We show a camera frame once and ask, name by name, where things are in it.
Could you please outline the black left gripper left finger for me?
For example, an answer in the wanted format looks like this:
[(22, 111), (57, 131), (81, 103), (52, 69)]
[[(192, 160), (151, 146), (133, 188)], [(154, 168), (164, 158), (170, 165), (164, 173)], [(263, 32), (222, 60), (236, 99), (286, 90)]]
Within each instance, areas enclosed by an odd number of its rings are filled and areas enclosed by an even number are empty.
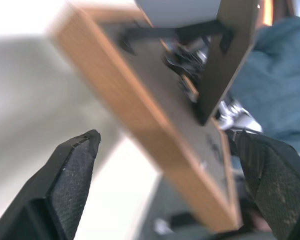
[(74, 239), (91, 186), (101, 135), (59, 144), (0, 218), (0, 240)]

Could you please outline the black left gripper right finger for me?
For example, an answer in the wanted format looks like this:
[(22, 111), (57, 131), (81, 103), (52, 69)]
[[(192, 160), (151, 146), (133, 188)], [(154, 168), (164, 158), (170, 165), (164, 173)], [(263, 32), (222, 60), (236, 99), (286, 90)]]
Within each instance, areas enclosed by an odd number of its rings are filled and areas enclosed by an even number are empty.
[(247, 190), (278, 240), (300, 240), (300, 155), (262, 134), (227, 130)]

